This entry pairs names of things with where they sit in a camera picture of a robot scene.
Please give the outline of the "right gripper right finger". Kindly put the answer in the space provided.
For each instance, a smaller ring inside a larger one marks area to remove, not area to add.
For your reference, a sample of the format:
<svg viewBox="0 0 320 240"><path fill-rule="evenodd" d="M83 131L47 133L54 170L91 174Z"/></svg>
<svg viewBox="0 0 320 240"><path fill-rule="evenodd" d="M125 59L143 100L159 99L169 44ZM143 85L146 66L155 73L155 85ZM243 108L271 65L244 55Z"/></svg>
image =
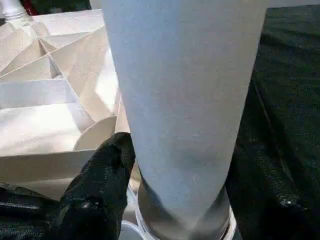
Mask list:
<svg viewBox="0 0 320 240"><path fill-rule="evenodd" d="M315 239L313 211L267 155L236 149L226 190L242 239Z"/></svg>

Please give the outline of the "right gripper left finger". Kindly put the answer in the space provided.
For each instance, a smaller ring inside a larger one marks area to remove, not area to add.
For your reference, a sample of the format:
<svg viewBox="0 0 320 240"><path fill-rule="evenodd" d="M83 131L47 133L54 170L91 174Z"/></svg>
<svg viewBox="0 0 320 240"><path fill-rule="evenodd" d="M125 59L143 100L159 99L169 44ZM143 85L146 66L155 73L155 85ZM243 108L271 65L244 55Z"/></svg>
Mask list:
<svg viewBox="0 0 320 240"><path fill-rule="evenodd" d="M105 140L71 181L49 225L51 240L117 240L136 155L130 133Z"/></svg>

